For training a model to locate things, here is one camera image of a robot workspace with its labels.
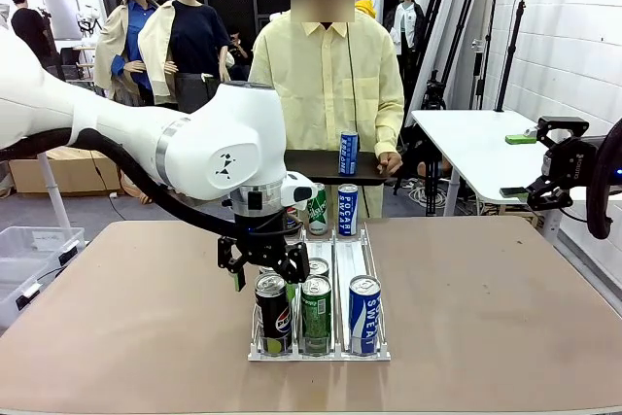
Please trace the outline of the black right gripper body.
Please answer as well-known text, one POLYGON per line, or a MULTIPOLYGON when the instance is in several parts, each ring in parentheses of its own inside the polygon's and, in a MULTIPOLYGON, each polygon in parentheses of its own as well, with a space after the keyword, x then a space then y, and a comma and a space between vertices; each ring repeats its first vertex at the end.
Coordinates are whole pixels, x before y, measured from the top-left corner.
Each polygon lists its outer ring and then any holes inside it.
POLYGON ((571 136, 553 143, 543 158, 542 179, 559 188, 588 187, 600 145, 600 136, 571 136))

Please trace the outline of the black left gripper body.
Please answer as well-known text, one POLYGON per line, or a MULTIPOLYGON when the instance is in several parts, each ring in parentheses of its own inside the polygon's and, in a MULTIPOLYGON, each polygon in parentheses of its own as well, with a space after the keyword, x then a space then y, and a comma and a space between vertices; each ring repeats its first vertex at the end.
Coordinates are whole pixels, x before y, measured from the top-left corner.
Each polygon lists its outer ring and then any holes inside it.
POLYGON ((236 240, 283 240, 286 236, 286 209, 280 201, 262 203, 258 210, 241 199, 231 200, 236 240))

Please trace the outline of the person's left hand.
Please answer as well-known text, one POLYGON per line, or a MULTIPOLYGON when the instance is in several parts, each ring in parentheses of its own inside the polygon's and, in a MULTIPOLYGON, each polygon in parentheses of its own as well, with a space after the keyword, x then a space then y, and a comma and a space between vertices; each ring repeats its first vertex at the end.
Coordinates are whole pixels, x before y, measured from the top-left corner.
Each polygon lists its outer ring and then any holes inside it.
POLYGON ((382 177, 393 176, 402 166, 402 157, 397 152, 384 152, 378 156, 377 170, 382 177))

